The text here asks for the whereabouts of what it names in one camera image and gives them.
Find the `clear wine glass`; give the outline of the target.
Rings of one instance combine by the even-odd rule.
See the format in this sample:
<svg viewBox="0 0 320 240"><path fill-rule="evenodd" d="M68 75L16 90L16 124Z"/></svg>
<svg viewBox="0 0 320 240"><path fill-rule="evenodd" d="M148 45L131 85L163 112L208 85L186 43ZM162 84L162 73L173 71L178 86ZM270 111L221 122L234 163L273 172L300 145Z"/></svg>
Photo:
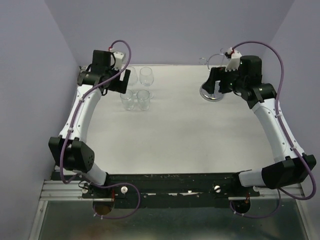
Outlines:
<svg viewBox="0 0 320 240"><path fill-rule="evenodd" d="M150 99L152 99L154 97L154 93L150 90L150 87L154 83L154 74L150 67L142 67L140 69L139 81L143 86L147 88Z"/></svg>
<svg viewBox="0 0 320 240"><path fill-rule="evenodd" d="M135 95L137 93L137 91L135 89L135 85L138 82L138 76L137 76L137 73L136 73L136 69L134 67L132 67L132 66L128 66L126 69L130 71L127 88L129 90L131 90L132 93Z"/></svg>

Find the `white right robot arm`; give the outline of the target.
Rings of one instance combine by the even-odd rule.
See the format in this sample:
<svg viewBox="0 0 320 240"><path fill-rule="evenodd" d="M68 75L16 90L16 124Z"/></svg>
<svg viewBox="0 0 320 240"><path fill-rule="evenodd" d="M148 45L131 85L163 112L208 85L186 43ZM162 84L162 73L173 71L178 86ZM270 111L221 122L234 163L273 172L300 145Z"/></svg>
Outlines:
<svg viewBox="0 0 320 240"><path fill-rule="evenodd" d="M276 103L276 90L272 84L262 82L262 60L258 56L240 55L231 58L227 66L212 67L202 88L208 94L240 94L258 118L271 147L274 164L239 172L238 179L230 183L234 195L243 195L248 187L279 189L306 179L316 159L295 141Z"/></svg>

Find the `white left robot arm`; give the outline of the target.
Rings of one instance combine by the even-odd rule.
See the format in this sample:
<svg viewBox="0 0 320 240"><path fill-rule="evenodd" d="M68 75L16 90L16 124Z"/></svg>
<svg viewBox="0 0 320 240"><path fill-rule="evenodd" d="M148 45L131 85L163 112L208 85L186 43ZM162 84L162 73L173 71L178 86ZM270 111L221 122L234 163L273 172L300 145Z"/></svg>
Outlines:
<svg viewBox="0 0 320 240"><path fill-rule="evenodd" d="M107 197L111 185L107 173L95 164L95 153L86 144L89 125L101 97L108 91L124 94L130 70L121 71L125 53L110 48L94 50L92 63L77 78L75 99L69 117L58 136L48 141L56 166L82 175L94 184L93 191L101 198Z"/></svg>

